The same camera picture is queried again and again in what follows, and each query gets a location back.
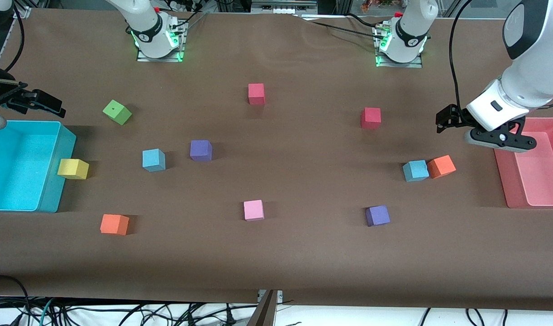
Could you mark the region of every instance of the white floor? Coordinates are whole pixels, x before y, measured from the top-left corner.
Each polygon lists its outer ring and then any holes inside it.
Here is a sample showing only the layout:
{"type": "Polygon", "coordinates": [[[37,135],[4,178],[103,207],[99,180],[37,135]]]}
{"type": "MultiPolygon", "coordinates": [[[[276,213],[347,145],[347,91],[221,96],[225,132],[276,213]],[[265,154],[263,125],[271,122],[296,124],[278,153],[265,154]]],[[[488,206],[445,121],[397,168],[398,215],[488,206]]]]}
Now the white floor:
{"type": "MultiPolygon", "coordinates": [[[[171,306],[172,315],[181,315],[188,305],[171,306]]],[[[94,309],[132,309],[133,305],[126,306],[90,306],[94,309]]],[[[148,306],[149,309],[158,309],[160,305],[148,306]]],[[[202,307],[194,316],[222,310],[224,304],[208,304],[202,307]]],[[[384,307],[328,307],[328,306],[279,306],[276,314],[275,326],[291,326],[298,322],[299,326],[419,326],[425,308],[384,308],[384,307]]],[[[254,308],[233,310],[233,317],[240,320],[250,317],[254,308]]],[[[0,326],[7,325],[18,316],[17,309],[0,309],[0,326]]],[[[167,310],[162,314],[169,315],[167,310]]],[[[480,309],[486,326],[502,325],[502,310],[480,309]]],[[[81,326],[116,326],[126,313],[115,312],[87,312],[75,310],[70,317],[81,326]]],[[[217,317],[224,319],[225,314],[217,317]]],[[[479,325],[477,316],[471,315],[479,325]]],[[[123,326],[137,326],[142,320],[141,313],[135,313],[124,322],[123,326]]],[[[20,326],[26,326],[27,318],[23,318],[20,326]]],[[[198,325],[215,326],[218,320],[208,318],[198,325]]],[[[166,320],[155,317],[149,320],[146,326],[166,326],[166,320]]],[[[507,326],[553,326],[553,312],[510,310],[507,326]]],[[[425,321],[425,326],[471,326],[465,316],[464,309],[433,308],[425,321]]]]}

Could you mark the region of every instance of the plastic bin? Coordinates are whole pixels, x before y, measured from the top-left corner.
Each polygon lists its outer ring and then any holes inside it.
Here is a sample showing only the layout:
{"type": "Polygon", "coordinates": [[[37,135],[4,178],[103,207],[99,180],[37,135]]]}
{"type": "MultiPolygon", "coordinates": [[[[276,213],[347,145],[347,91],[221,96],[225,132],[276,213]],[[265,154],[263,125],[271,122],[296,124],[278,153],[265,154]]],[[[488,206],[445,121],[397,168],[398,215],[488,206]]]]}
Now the plastic bin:
{"type": "Polygon", "coordinates": [[[553,118],[526,118],[522,134],[536,138],[525,153],[494,150],[510,208],[553,208],[553,118]]]}
{"type": "Polygon", "coordinates": [[[0,211],[57,212],[76,136],[57,121],[10,120],[0,130],[0,211]]]}

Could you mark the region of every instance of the orange cube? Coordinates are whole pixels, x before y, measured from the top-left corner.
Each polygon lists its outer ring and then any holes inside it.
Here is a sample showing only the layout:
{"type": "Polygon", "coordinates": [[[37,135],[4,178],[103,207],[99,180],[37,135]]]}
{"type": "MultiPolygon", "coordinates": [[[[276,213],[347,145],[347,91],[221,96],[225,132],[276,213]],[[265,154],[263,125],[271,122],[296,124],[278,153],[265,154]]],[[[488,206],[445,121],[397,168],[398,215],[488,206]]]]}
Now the orange cube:
{"type": "Polygon", "coordinates": [[[124,215],[104,214],[99,229],[109,235],[126,235],[129,221],[130,218],[124,215]]]}
{"type": "Polygon", "coordinates": [[[427,164],[427,169],[429,170],[429,176],[432,179],[435,179],[454,172],[456,167],[454,166],[450,155],[445,155],[430,161],[427,164]]]}

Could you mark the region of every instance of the green cube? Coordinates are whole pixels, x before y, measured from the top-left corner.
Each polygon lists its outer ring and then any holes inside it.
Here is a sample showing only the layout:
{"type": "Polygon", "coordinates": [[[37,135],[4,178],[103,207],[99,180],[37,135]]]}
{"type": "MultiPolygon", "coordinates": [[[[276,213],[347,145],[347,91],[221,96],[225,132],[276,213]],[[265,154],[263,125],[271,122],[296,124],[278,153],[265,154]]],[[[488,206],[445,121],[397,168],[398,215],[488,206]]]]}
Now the green cube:
{"type": "Polygon", "coordinates": [[[120,125],[125,124],[126,121],[132,116],[132,113],[126,109],[125,106],[114,100],[111,100],[111,102],[105,106],[103,113],[120,125]]]}

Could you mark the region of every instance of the cube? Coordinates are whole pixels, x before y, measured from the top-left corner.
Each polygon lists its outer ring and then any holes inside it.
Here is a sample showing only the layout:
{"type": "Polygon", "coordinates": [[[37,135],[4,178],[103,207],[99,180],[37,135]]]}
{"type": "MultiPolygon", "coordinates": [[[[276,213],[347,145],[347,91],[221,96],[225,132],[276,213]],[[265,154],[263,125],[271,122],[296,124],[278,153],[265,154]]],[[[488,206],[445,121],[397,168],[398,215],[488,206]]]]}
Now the cube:
{"type": "Polygon", "coordinates": [[[365,215],[367,216],[368,226],[384,225],[391,221],[385,205],[367,208],[365,215]]]}
{"type": "Polygon", "coordinates": [[[244,219],[247,221],[264,220],[262,200],[252,200],[244,202],[244,219]]]}
{"type": "Polygon", "coordinates": [[[212,144],[208,140],[193,140],[190,143],[190,157],[197,162],[212,161],[212,144]]]}
{"type": "Polygon", "coordinates": [[[429,169],[429,176],[432,179],[448,175],[453,173],[456,170],[456,166],[452,162],[450,155],[445,155],[432,159],[428,164],[427,168],[429,169]]]}
{"type": "Polygon", "coordinates": [[[111,102],[105,106],[103,113],[120,125],[125,124],[125,122],[132,116],[132,113],[126,109],[125,106],[114,100],[111,100],[111,102]]]}
{"type": "Polygon", "coordinates": [[[381,109],[366,107],[361,113],[361,128],[376,129],[381,124],[381,109]]]}
{"type": "Polygon", "coordinates": [[[145,150],[142,152],[142,167],[151,173],[166,169],[166,155],[159,150],[145,150]]]}
{"type": "Polygon", "coordinates": [[[104,214],[100,232],[107,235],[126,235],[130,218],[124,215],[104,214]]]}
{"type": "Polygon", "coordinates": [[[264,83],[248,84],[248,103],[251,105],[264,105],[264,83]]]}
{"type": "Polygon", "coordinates": [[[59,162],[57,175],[66,179],[86,180],[90,165],[80,159],[63,158],[59,162]]]}
{"type": "Polygon", "coordinates": [[[406,165],[403,165],[403,173],[407,182],[421,181],[429,177],[425,161],[408,162],[406,165]]]}

